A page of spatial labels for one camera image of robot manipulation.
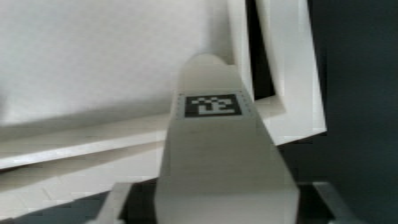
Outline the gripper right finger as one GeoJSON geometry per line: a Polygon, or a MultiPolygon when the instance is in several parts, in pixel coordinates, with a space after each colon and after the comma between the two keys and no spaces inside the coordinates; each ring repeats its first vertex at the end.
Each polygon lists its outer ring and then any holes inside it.
{"type": "Polygon", "coordinates": [[[329,182],[300,182],[299,224],[364,224],[329,182]]]}

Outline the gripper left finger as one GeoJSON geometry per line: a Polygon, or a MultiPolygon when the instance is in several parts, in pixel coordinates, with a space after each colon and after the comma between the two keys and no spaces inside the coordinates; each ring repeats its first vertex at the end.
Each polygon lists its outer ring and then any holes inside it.
{"type": "Polygon", "coordinates": [[[117,183],[110,190],[94,224],[157,224],[157,182],[117,183]]]}

